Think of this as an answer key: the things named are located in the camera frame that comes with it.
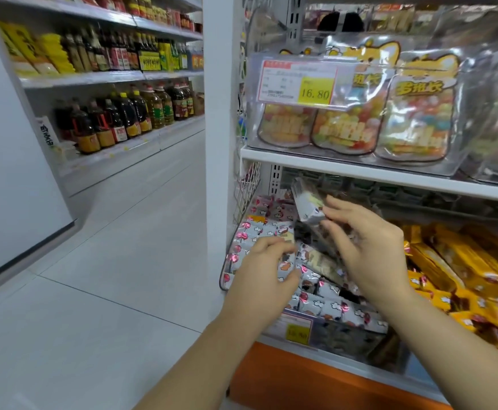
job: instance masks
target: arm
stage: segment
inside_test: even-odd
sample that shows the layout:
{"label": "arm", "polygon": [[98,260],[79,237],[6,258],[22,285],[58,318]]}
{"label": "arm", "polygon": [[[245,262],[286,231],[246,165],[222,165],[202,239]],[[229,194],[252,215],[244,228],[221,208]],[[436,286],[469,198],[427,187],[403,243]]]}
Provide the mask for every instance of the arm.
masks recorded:
{"label": "arm", "polygon": [[281,255],[295,249],[281,237],[260,238],[236,272],[218,317],[134,410],[217,409],[240,361],[298,286],[298,270],[277,280]]}
{"label": "arm", "polygon": [[[418,357],[457,409],[498,408],[498,350],[410,288],[403,232],[375,213],[332,197],[324,212],[350,277]],[[337,222],[349,224],[353,244]]]}

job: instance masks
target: orange shelf base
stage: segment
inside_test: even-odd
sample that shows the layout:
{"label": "orange shelf base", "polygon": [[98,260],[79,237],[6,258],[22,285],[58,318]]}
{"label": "orange shelf base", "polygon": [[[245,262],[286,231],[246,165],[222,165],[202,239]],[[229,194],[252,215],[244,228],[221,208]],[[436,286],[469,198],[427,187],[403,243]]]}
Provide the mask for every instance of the orange shelf base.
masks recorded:
{"label": "orange shelf base", "polygon": [[258,342],[232,378],[230,399],[254,410],[451,409]]}

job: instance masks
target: white tile floor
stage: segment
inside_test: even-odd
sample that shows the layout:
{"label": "white tile floor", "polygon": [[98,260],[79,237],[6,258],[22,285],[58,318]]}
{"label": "white tile floor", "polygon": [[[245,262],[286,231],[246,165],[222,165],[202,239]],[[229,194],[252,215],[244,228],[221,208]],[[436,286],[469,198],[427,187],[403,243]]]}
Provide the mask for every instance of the white tile floor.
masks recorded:
{"label": "white tile floor", "polygon": [[204,149],[197,134],[76,195],[79,233],[0,287],[0,410],[129,410],[196,340],[222,299]]}

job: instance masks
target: hand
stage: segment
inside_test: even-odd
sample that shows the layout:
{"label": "hand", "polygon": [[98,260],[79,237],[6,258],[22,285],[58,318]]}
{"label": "hand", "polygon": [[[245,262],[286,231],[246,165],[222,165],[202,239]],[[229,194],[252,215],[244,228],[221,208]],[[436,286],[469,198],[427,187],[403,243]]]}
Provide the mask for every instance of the hand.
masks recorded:
{"label": "hand", "polygon": [[283,282],[277,279],[281,256],[296,249],[281,237],[259,238],[236,272],[219,317],[243,320],[256,336],[270,326],[298,287],[300,270],[293,270]]}
{"label": "hand", "polygon": [[[357,204],[327,196],[323,220],[342,256],[350,278],[377,308],[401,296],[410,286],[403,247],[403,231]],[[338,223],[348,224],[358,235],[354,244]]]}

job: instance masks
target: left hand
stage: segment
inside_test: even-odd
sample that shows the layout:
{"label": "left hand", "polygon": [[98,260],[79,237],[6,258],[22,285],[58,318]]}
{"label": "left hand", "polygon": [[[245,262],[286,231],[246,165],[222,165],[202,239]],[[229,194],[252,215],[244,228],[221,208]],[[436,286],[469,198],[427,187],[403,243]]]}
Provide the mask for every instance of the left hand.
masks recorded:
{"label": "left hand", "polygon": [[277,279],[281,256],[296,249],[281,237],[259,238],[236,272],[219,317],[242,320],[256,336],[270,326],[298,287],[299,269],[294,269],[283,282]]}

